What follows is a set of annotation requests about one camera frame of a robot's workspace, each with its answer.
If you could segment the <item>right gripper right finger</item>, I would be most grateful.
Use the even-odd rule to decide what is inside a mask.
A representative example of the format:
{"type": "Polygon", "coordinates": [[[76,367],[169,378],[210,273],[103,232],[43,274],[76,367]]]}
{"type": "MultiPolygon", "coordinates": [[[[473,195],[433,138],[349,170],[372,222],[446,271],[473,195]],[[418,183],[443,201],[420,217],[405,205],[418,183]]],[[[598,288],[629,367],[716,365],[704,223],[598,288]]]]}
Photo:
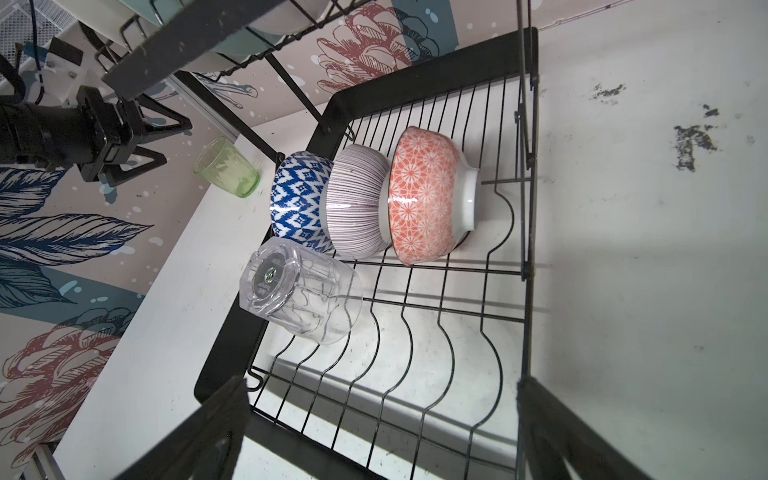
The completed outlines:
{"type": "Polygon", "coordinates": [[[518,382],[518,472],[532,479],[646,479],[648,475],[537,379],[518,382]]]}

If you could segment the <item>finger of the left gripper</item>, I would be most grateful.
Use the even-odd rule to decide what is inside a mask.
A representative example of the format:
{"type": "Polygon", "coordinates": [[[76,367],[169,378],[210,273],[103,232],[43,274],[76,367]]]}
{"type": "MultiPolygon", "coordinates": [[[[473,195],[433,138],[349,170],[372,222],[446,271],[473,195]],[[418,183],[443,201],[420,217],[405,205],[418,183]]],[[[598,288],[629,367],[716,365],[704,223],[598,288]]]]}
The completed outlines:
{"type": "Polygon", "coordinates": [[[144,147],[137,147],[126,162],[105,165],[103,176],[109,186],[116,188],[164,166],[166,163],[167,158],[164,154],[144,147]]]}
{"type": "Polygon", "coordinates": [[[146,94],[139,96],[135,102],[139,108],[144,129],[140,143],[151,143],[174,135],[186,134],[193,128],[188,117],[146,94]]]}

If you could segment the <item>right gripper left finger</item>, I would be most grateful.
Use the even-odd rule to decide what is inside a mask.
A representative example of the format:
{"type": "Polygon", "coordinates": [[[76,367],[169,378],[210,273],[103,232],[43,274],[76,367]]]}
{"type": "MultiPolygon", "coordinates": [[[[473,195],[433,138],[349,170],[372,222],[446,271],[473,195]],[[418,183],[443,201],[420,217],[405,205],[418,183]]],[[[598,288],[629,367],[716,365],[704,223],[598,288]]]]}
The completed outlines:
{"type": "Polygon", "coordinates": [[[248,416],[245,379],[233,377],[119,479],[230,479],[248,416]]]}

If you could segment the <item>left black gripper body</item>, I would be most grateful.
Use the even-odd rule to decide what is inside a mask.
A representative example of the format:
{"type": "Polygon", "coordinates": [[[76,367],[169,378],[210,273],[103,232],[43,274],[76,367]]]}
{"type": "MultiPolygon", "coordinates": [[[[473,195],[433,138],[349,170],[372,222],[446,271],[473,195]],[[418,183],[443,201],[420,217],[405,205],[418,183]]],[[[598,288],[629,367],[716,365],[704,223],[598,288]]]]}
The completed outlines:
{"type": "Polygon", "coordinates": [[[140,167],[124,170],[144,131],[142,115],[135,101],[106,102],[95,87],[81,86],[78,110],[85,116],[90,156],[78,166],[86,182],[103,177],[107,182],[128,182],[143,174],[140,167]]]}

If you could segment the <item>clear drinking glass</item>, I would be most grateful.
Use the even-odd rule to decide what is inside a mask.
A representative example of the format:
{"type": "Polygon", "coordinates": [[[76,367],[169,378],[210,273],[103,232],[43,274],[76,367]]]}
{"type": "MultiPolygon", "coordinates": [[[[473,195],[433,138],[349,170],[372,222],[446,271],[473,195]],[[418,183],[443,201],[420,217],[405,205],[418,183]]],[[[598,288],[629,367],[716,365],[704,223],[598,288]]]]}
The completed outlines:
{"type": "Polygon", "coordinates": [[[272,237],[241,275],[239,306],[297,337],[330,345],[353,329],[364,293],[364,282],[349,265],[272,237]]]}

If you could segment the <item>red patterned bowl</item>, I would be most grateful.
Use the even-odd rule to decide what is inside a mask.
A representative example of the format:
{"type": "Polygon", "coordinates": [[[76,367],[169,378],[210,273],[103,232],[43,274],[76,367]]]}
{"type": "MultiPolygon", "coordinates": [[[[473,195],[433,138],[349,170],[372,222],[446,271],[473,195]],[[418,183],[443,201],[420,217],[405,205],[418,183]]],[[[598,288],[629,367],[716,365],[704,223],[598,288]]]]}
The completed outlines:
{"type": "Polygon", "coordinates": [[[479,170],[447,136],[415,126],[400,136],[390,171],[388,221],[405,265],[451,253],[476,228],[479,170]]]}

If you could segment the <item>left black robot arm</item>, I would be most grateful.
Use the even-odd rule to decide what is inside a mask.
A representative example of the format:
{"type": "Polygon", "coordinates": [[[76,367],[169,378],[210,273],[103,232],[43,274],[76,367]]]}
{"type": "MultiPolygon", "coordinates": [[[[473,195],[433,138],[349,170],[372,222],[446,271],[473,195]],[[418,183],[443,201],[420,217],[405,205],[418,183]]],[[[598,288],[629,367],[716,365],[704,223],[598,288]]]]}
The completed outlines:
{"type": "Polygon", "coordinates": [[[146,143],[181,134],[191,121],[142,94],[136,100],[105,101],[95,87],[81,86],[77,106],[25,102],[17,69],[1,59],[1,75],[13,86],[1,97],[1,163],[47,171],[77,167],[84,181],[117,187],[167,163],[146,143]]]}

